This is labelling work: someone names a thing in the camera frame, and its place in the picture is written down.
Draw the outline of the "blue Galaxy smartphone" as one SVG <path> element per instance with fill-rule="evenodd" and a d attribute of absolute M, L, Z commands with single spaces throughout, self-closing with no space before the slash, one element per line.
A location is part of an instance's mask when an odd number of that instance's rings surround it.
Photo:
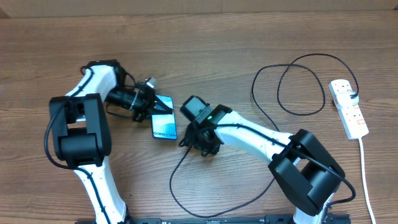
<path fill-rule="evenodd" d="M 154 139 L 177 140 L 173 100 L 171 97 L 164 95 L 157 95 L 157 97 L 172 110 L 172 114 L 152 116 L 152 137 Z"/>

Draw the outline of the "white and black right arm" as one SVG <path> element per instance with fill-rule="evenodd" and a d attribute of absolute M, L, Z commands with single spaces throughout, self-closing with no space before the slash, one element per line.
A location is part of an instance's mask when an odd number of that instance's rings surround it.
<path fill-rule="evenodd" d="M 292 221 L 323 223 L 326 208 L 345 173 L 310 131 L 274 131 L 243 118 L 227 106 L 212 108 L 194 95 L 183 103 L 180 112 L 190 122 L 181 145 L 199 149 L 207 156 L 217 154 L 224 144 L 260 158 L 295 205 Z"/>

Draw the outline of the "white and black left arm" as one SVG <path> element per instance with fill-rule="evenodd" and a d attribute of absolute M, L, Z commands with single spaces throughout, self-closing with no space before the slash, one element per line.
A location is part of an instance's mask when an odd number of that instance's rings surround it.
<path fill-rule="evenodd" d="M 80 68 L 76 87 L 49 101 L 50 121 L 44 151 L 55 166 L 72 170 L 82 181 L 95 211 L 95 223 L 133 223 L 109 164 L 112 140 L 104 103 L 131 111 L 132 121 L 172 114 L 155 94 L 151 78 L 125 83 L 129 73 L 116 59 L 94 60 Z"/>

